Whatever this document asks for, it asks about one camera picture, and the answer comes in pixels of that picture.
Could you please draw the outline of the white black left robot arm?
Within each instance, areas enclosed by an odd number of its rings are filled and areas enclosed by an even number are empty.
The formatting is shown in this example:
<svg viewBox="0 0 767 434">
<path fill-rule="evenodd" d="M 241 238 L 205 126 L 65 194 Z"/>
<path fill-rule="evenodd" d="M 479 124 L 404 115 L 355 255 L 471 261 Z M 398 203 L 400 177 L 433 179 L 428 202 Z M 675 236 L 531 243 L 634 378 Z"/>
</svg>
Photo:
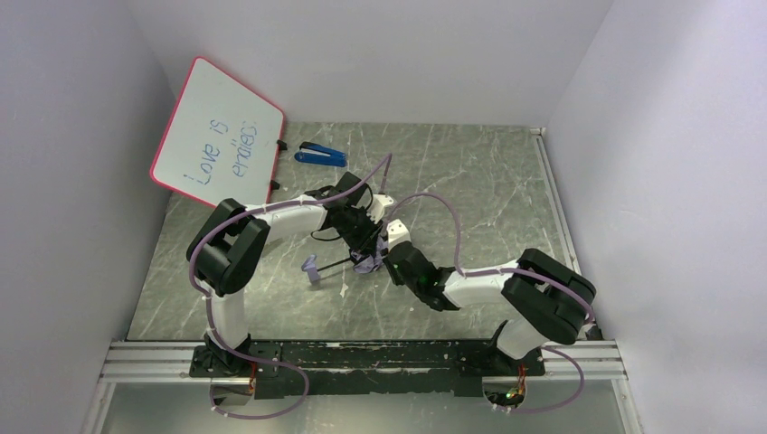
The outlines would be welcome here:
<svg viewBox="0 0 767 434">
<path fill-rule="evenodd" d="M 201 290 L 209 321 L 204 346 L 192 364 L 203 375 L 241 376 L 254 368 L 252 340 L 244 315 L 244 289 L 266 246 L 302 234 L 334 230 L 356 272 L 383 263 L 383 217 L 394 204 L 346 172 L 335 185 L 304 192 L 270 206 L 245 206 L 225 199 L 214 209 L 187 249 L 193 281 Z"/>
</svg>

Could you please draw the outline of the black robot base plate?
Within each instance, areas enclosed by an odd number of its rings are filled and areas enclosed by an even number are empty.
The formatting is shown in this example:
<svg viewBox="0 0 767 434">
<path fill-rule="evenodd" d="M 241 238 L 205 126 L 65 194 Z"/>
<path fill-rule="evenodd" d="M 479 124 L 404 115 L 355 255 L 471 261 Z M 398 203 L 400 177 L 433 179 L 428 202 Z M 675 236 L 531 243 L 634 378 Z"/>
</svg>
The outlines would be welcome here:
<svg viewBox="0 0 767 434">
<path fill-rule="evenodd" d="M 206 345 L 195 347 L 188 369 L 221 391 L 248 392 L 256 400 L 311 395 L 451 392 L 480 397 L 489 377 L 515 380 L 545 373 L 540 350 L 521 360 L 492 352 L 481 339 L 378 341 L 253 341 L 256 364 Z"/>
</svg>

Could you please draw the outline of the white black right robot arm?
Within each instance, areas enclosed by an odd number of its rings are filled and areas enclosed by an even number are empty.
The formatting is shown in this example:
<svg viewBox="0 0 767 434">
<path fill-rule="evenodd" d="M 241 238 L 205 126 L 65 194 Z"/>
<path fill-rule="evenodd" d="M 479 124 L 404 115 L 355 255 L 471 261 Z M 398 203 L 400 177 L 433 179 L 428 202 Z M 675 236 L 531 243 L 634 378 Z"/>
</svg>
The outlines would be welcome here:
<svg viewBox="0 0 767 434">
<path fill-rule="evenodd" d="M 395 285 L 405 285 L 436 311 L 508 303 L 516 318 L 497 329 L 491 346 L 515 360 L 549 341 L 573 344 L 592 318 L 597 295 L 590 280 L 533 248 L 501 266 L 458 271 L 436 267 L 404 241 L 387 251 L 383 263 Z"/>
</svg>

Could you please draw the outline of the black and lavender umbrella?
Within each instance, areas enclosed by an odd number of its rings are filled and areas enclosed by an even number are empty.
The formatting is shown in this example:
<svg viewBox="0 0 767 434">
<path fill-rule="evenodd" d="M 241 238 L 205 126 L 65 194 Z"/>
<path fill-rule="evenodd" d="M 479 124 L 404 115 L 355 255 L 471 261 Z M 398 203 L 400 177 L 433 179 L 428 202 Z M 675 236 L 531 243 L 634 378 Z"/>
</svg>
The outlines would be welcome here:
<svg viewBox="0 0 767 434">
<path fill-rule="evenodd" d="M 363 253 L 361 250 L 349 249 L 349 255 L 346 259 L 341 259 L 323 266 L 317 265 L 317 256 L 310 255 L 301 265 L 300 269 L 307 275 L 311 284 L 316 284 L 322 279 L 322 273 L 347 263 L 352 265 L 354 272 L 358 274 L 369 274 L 380 269 L 384 264 L 385 252 L 388 249 L 388 242 L 379 237 L 374 242 L 372 253 Z"/>
</svg>

